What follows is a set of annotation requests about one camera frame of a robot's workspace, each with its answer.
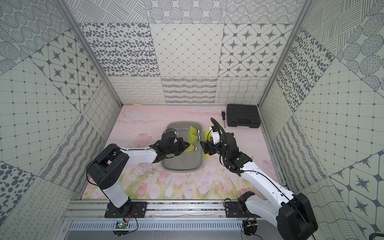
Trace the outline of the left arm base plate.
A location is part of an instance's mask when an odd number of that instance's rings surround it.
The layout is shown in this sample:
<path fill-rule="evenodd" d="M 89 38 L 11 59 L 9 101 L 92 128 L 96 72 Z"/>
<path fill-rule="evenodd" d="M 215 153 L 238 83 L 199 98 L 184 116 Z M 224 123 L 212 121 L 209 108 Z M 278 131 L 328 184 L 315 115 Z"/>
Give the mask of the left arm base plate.
<path fill-rule="evenodd" d="M 105 218 L 122 219 L 129 216 L 135 218 L 144 218 L 147 210 L 148 202 L 130 202 L 128 201 L 122 207 L 117 208 L 112 203 L 107 205 Z"/>

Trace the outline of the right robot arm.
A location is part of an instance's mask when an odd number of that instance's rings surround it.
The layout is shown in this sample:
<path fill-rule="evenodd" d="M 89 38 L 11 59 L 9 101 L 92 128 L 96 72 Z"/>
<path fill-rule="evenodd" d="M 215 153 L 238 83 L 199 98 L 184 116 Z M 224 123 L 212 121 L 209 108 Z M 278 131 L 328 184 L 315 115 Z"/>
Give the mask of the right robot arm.
<path fill-rule="evenodd" d="M 247 192 L 238 198 L 241 210 L 275 226 L 284 240 L 306 240 L 319 228 L 309 199 L 294 194 L 264 173 L 251 157 L 241 152 L 232 133 L 212 134 L 200 142 L 205 154 L 220 155 L 230 172 L 242 177 L 266 197 Z"/>

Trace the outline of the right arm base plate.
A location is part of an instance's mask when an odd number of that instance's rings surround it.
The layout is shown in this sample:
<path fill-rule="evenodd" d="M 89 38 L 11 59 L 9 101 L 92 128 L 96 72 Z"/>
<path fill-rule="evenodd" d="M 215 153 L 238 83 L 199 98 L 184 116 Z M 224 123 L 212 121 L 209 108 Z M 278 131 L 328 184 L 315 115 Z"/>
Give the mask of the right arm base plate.
<path fill-rule="evenodd" d="M 237 201 L 223 202 L 227 218 L 254 218 L 255 215 L 246 212 L 240 208 Z"/>

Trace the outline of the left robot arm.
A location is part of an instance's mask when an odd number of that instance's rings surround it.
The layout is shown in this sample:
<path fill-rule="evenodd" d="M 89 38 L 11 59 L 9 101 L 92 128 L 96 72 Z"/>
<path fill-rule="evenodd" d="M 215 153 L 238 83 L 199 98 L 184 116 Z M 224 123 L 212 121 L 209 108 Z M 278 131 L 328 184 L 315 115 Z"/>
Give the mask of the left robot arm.
<path fill-rule="evenodd" d="M 175 130 L 164 131 L 160 140 L 146 148 L 123 149 L 110 144 L 89 164 L 86 176 L 95 182 L 115 208 L 120 209 L 130 200 L 119 183 L 125 167 L 159 163 L 190 148 L 192 145 L 178 137 Z"/>

